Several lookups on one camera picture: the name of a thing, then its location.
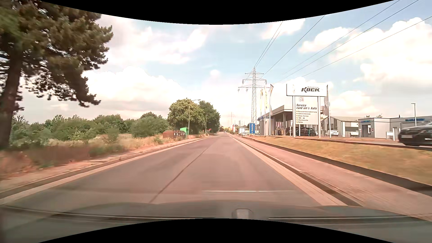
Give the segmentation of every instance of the green container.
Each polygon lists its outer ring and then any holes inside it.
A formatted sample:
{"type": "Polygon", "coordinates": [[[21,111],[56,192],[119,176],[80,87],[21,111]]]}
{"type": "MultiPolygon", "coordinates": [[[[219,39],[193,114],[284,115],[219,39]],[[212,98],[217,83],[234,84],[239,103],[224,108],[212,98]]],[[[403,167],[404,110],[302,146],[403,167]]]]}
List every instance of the green container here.
{"type": "Polygon", "coordinates": [[[186,133],[186,138],[188,138],[188,136],[189,136],[189,131],[188,131],[188,129],[187,129],[187,128],[181,128],[180,130],[181,130],[181,131],[184,131],[184,132],[186,133]]]}

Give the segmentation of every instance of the curb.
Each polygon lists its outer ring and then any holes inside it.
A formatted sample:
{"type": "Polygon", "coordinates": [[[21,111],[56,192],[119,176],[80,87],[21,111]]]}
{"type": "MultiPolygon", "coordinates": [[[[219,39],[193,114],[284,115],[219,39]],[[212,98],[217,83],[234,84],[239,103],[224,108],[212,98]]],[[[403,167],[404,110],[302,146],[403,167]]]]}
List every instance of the curb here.
{"type": "Polygon", "coordinates": [[[353,197],[353,196],[351,196],[351,195],[349,195],[349,194],[347,194],[347,193],[345,193],[345,192],[337,189],[336,187],[334,187],[334,186],[332,186],[332,185],[330,185],[328,183],[325,183],[325,182],[321,181],[320,179],[318,179],[318,178],[316,178],[316,177],[314,177],[312,175],[309,175],[308,173],[306,173],[304,171],[301,171],[301,170],[295,168],[294,166],[291,166],[291,165],[283,162],[282,160],[279,160],[276,157],[273,157],[273,156],[271,156],[271,155],[269,155],[269,154],[267,154],[267,153],[265,153],[265,152],[263,152],[263,151],[255,148],[255,147],[253,147],[253,146],[251,146],[251,145],[249,145],[249,144],[241,141],[240,139],[238,139],[236,137],[234,137],[234,139],[240,141],[241,143],[243,143],[243,144],[251,147],[252,149],[256,150],[257,152],[259,152],[259,153],[265,155],[266,157],[272,159],[273,161],[277,162],[278,164],[280,164],[281,166],[285,167],[286,169],[289,169],[290,171],[294,172],[296,175],[298,175],[301,178],[303,178],[304,180],[312,183],[314,186],[318,187],[319,189],[323,190],[324,192],[326,192],[326,193],[332,195],[333,197],[339,199],[341,202],[345,203],[346,205],[348,205],[348,206],[362,207],[362,205],[361,205],[362,201],[356,199],[355,197],[353,197]]]}
{"type": "Polygon", "coordinates": [[[411,191],[414,191],[414,192],[418,192],[418,193],[421,193],[421,194],[424,194],[424,195],[432,197],[432,185],[423,184],[423,183],[420,183],[420,182],[415,182],[415,181],[412,181],[410,179],[406,179],[406,178],[399,177],[399,176],[394,176],[394,175],[387,174],[387,173],[384,173],[384,172],[379,172],[377,170],[367,169],[367,168],[364,168],[364,167],[348,164],[348,163],[341,162],[341,161],[338,161],[338,160],[328,159],[328,158],[321,157],[321,156],[318,156],[318,155],[314,155],[314,154],[311,154],[311,153],[306,153],[306,152],[302,152],[302,151],[299,151],[299,150],[294,150],[294,149],[282,147],[282,146],[279,146],[279,145],[274,145],[274,144],[258,141],[258,140],[255,140],[253,138],[248,138],[248,137],[245,137],[245,138],[249,139],[249,140],[252,140],[252,141],[255,141],[257,143],[265,144],[265,145],[268,145],[268,146],[279,148],[281,150],[288,151],[290,153],[295,153],[295,154],[298,154],[298,155],[301,155],[301,156],[304,156],[304,157],[307,157],[307,158],[311,158],[311,159],[318,160],[318,161],[321,161],[321,162],[324,162],[324,163],[328,163],[328,164],[337,166],[339,168],[347,169],[347,170],[350,170],[350,171],[353,171],[353,172],[356,172],[356,173],[359,173],[359,174],[362,174],[362,175],[365,175],[365,176],[369,176],[369,177],[381,180],[383,182],[387,182],[387,183],[390,183],[390,184],[393,184],[393,185],[397,185],[397,186],[400,186],[402,188],[405,188],[405,189],[408,189],[408,190],[411,190],[411,191]]]}
{"type": "Polygon", "coordinates": [[[413,146],[398,145],[398,144],[372,144],[372,143],[351,142],[351,141],[341,141],[341,140],[317,139],[317,138],[297,138],[297,137],[295,137],[295,139],[313,140],[313,141],[320,141],[320,142],[334,142],[334,143],[343,143],[343,144],[363,144],[363,145],[373,145],[373,146],[384,146],[384,147],[395,147],[395,148],[407,148],[407,149],[432,151],[432,147],[413,147],[413,146]]]}
{"type": "Polygon", "coordinates": [[[181,143],[181,144],[169,145],[169,146],[166,146],[166,147],[157,148],[157,149],[149,150],[149,151],[146,151],[146,152],[139,152],[137,154],[133,154],[133,155],[129,155],[129,156],[119,156],[117,159],[113,159],[113,160],[109,160],[109,161],[106,161],[106,162],[98,163],[96,165],[92,165],[92,166],[89,166],[89,167],[86,167],[86,168],[77,169],[77,170],[74,170],[74,171],[69,171],[69,172],[65,172],[65,173],[62,173],[62,174],[58,174],[58,175],[50,176],[50,177],[47,177],[47,178],[39,179],[39,180],[36,180],[36,181],[33,181],[33,182],[29,182],[29,183],[26,183],[26,184],[23,184],[23,185],[19,185],[17,187],[14,187],[14,188],[11,188],[11,189],[7,189],[5,191],[0,192],[0,199],[8,197],[8,196],[11,196],[11,195],[16,194],[16,193],[20,193],[20,192],[23,192],[23,191],[26,191],[26,190],[38,187],[38,186],[42,186],[42,185],[45,185],[45,184],[48,184],[48,183],[51,183],[51,182],[55,182],[55,181],[58,181],[58,180],[61,180],[61,179],[64,179],[64,178],[68,178],[68,177],[71,177],[71,176],[74,176],[74,175],[78,175],[78,174],[81,174],[81,173],[84,173],[84,172],[88,172],[88,171],[91,171],[91,170],[94,170],[94,169],[98,169],[98,168],[101,168],[101,167],[104,167],[104,166],[108,166],[108,165],[111,165],[111,164],[114,164],[114,163],[118,163],[118,162],[121,162],[121,161],[124,161],[124,160],[133,159],[135,157],[142,156],[142,155],[145,155],[145,154],[148,154],[148,153],[153,153],[153,152],[160,151],[160,150],[163,150],[163,149],[167,149],[167,148],[170,148],[170,147],[176,147],[176,146],[182,145],[182,144],[188,144],[188,143],[199,141],[199,140],[206,139],[206,138],[209,138],[209,137],[210,136],[202,137],[202,138],[199,138],[199,139],[196,139],[196,140],[193,140],[193,141],[188,141],[188,142],[181,143]]]}

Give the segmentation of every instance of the transmission tower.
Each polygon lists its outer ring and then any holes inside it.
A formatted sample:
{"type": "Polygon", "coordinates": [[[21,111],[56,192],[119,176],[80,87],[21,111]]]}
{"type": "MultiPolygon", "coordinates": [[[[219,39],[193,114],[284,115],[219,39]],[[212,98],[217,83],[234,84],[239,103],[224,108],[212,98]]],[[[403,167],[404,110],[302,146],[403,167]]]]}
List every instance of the transmission tower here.
{"type": "Polygon", "coordinates": [[[248,77],[246,79],[243,79],[241,81],[242,84],[245,84],[245,81],[252,81],[252,84],[243,85],[238,87],[238,91],[240,91],[241,88],[246,89],[246,92],[248,89],[252,89],[252,106],[251,106],[251,123],[257,123],[257,89],[265,88],[265,85],[257,84],[257,81],[264,81],[265,84],[267,84],[267,80],[257,77],[257,74],[259,73],[255,70],[255,67],[252,69],[252,72],[245,73],[245,74],[252,74],[252,77],[248,77]]]}

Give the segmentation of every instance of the white car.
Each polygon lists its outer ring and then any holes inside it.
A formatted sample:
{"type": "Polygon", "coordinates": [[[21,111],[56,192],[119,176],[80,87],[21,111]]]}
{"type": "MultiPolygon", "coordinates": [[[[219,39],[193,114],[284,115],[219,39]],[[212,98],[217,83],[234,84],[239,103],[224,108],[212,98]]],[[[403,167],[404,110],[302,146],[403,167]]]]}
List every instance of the white car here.
{"type": "Polygon", "coordinates": [[[338,130],[330,130],[332,136],[339,136],[338,130]]]}

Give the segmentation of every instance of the brown container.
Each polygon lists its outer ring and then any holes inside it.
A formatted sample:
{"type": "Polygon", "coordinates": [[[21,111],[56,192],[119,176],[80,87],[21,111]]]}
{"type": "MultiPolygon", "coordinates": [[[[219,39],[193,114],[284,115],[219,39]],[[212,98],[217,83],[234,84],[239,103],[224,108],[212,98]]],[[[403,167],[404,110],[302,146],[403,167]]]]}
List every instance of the brown container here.
{"type": "Polygon", "coordinates": [[[173,138],[176,139],[178,137],[186,138],[186,133],[184,131],[178,131],[178,130],[166,130],[162,133],[163,138],[173,138]]]}

